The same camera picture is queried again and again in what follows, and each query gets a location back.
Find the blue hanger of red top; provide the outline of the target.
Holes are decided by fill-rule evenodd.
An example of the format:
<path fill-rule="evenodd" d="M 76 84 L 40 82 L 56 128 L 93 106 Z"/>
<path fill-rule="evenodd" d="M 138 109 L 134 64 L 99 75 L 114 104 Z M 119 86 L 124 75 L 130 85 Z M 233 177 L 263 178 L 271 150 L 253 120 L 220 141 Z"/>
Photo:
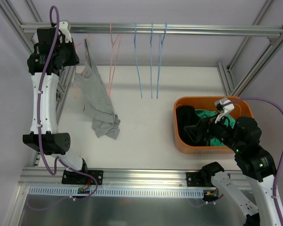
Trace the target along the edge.
<path fill-rule="evenodd" d="M 159 82 L 160 82 L 160 74 L 161 74 L 161 63 L 162 63 L 162 50 L 164 45 L 164 40 L 167 31 L 167 23 L 165 23 L 164 33 L 159 36 L 159 45 L 158 45 L 158 75 L 157 75 L 157 93 L 156 99 L 159 97 Z"/>

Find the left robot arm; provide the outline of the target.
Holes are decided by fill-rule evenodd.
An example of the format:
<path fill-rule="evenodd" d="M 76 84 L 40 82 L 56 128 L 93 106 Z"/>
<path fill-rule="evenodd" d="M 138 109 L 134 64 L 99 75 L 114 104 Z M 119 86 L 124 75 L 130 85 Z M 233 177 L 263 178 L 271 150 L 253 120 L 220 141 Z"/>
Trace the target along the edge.
<path fill-rule="evenodd" d="M 56 92 L 59 73 L 66 66 L 75 66 L 79 58 L 69 28 L 64 22 L 37 29 L 38 43 L 27 60 L 33 84 L 33 120 L 23 143 L 37 151 L 42 160 L 46 156 L 64 167 L 63 184 L 90 184 L 84 159 L 72 156 L 70 135 L 58 131 Z"/>

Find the black tank top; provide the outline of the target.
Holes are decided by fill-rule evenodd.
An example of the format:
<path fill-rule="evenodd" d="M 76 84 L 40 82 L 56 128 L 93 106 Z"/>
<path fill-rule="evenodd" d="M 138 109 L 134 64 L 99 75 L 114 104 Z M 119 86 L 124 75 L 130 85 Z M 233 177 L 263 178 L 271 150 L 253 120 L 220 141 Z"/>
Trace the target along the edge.
<path fill-rule="evenodd" d="M 200 117 L 195 113 L 195 108 L 189 105 L 182 105 L 176 109 L 177 128 L 180 139 L 190 146 L 205 146 L 205 142 L 195 143 L 184 131 L 185 126 L 196 125 Z"/>

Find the grey tank top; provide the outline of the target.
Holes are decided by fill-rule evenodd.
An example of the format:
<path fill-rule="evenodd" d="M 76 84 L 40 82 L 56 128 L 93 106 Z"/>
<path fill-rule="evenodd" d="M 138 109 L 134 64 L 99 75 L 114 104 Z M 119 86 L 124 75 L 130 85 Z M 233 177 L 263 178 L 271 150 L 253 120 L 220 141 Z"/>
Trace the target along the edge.
<path fill-rule="evenodd" d="M 115 114 L 106 86 L 101 78 L 92 56 L 88 39 L 83 41 L 85 48 L 85 67 L 81 73 L 75 73 L 74 82 L 80 87 L 84 98 L 84 111 L 92 120 L 92 129 L 98 138 L 107 136 L 117 139 L 120 119 Z"/>

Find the pink hanger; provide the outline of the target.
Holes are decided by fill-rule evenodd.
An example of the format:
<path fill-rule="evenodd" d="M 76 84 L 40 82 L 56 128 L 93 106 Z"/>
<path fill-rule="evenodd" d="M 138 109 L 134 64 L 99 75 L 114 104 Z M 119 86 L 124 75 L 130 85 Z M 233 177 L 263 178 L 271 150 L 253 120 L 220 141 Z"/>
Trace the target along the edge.
<path fill-rule="evenodd" d="M 75 43 L 75 50 L 77 50 L 80 46 L 84 46 L 84 54 L 85 54 L 85 59 L 83 61 L 82 68 L 80 68 L 79 66 L 75 67 L 75 75 L 79 74 L 82 77 L 84 77 L 84 75 L 85 75 L 85 69 L 86 69 L 86 66 L 87 66 L 88 59 L 89 59 L 89 52 L 87 50 L 87 44 L 89 43 L 91 38 L 92 38 L 92 35 L 89 34 L 88 36 L 86 36 L 80 42 Z M 80 96 L 80 93 L 81 93 L 81 86 L 78 85 L 78 83 L 75 82 L 75 84 L 74 84 L 74 98 L 77 99 Z"/>
<path fill-rule="evenodd" d="M 111 40 L 111 58 L 110 58 L 110 68 L 109 68 L 109 81 L 108 81 L 108 97 L 111 96 L 111 89 L 114 80 L 116 65 L 119 56 L 120 45 L 122 41 L 122 35 L 117 34 L 116 37 L 113 37 L 113 23 L 110 23 L 110 40 Z"/>

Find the blue hanger of green top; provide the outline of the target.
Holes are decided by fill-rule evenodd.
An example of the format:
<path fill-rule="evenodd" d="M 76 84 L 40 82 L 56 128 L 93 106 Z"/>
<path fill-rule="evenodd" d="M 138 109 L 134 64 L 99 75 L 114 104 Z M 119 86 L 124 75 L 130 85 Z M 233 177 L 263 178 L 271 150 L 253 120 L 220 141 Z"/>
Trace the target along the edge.
<path fill-rule="evenodd" d="M 152 87 L 152 40 L 153 40 L 153 23 L 151 23 L 151 33 L 150 33 L 150 95 L 153 99 L 153 87 Z"/>

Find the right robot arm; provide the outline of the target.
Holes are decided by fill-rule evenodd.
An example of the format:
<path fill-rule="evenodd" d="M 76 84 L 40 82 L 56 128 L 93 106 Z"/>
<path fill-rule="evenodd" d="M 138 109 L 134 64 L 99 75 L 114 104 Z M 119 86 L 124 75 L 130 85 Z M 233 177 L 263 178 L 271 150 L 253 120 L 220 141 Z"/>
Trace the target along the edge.
<path fill-rule="evenodd" d="M 214 137 L 233 150 L 234 160 L 249 182 L 256 202 L 252 203 L 241 192 L 218 162 L 203 166 L 187 183 L 216 187 L 238 210 L 246 226 L 283 226 L 283 206 L 275 184 L 279 167 L 259 144 L 261 129 L 250 117 L 238 118 L 233 128 L 225 121 L 203 118 L 196 125 L 185 126 L 184 131 L 194 143 Z"/>

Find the green tank top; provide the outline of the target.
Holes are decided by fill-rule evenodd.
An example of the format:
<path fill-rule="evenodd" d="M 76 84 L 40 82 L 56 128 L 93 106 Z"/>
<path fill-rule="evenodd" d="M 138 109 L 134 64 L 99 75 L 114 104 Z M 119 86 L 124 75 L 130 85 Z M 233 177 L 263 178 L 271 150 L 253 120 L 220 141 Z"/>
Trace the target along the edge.
<path fill-rule="evenodd" d="M 196 110 L 195 113 L 197 116 L 199 116 L 200 119 L 207 118 L 207 117 L 213 117 L 214 115 L 217 114 L 216 111 L 209 111 L 209 110 Z M 235 119 L 232 116 L 228 115 L 227 119 L 225 119 L 224 121 L 224 124 L 226 126 L 230 126 L 231 128 L 233 128 L 235 125 Z M 224 144 L 216 138 L 212 138 L 209 141 L 205 141 L 204 144 L 201 146 L 204 146 L 204 145 L 206 146 L 224 146 Z"/>

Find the blue hanger of white top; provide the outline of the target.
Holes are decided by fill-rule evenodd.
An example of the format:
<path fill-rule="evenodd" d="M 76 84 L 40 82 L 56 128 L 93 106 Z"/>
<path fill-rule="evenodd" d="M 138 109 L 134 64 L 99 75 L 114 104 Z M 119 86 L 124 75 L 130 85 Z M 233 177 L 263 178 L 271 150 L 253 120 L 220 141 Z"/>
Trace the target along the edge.
<path fill-rule="evenodd" d="M 136 38 L 137 38 L 137 23 L 134 24 L 133 45 L 134 45 L 135 65 L 136 65 L 136 71 L 137 71 L 137 76 L 138 76 L 138 83 L 139 83 L 139 89 L 140 89 L 140 96 L 141 96 L 141 99 L 142 99 L 143 96 L 142 96 L 142 86 L 141 86 L 140 71 L 139 71 L 139 65 L 138 65 L 138 55 L 137 55 L 137 43 L 136 43 Z"/>

